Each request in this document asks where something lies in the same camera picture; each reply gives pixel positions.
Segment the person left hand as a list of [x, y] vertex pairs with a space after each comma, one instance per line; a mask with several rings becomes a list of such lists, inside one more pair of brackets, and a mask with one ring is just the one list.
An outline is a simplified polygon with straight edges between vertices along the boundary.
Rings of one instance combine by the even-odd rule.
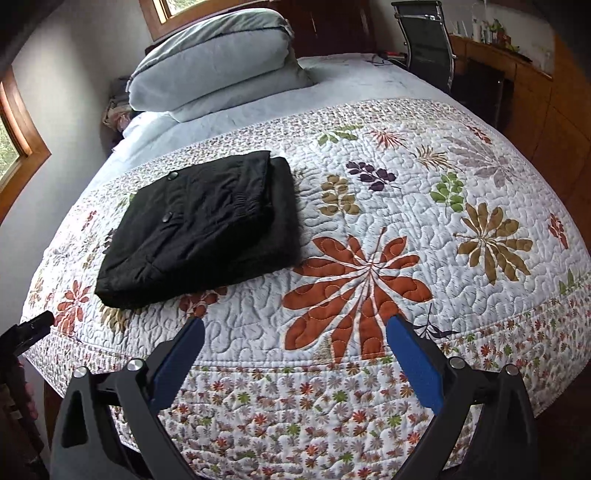
[[25, 367], [21, 360], [18, 360], [18, 366], [22, 374], [23, 388], [25, 391], [26, 406], [28, 409], [29, 417], [32, 421], [36, 421], [38, 419], [39, 414], [34, 401], [34, 386], [26, 380]]

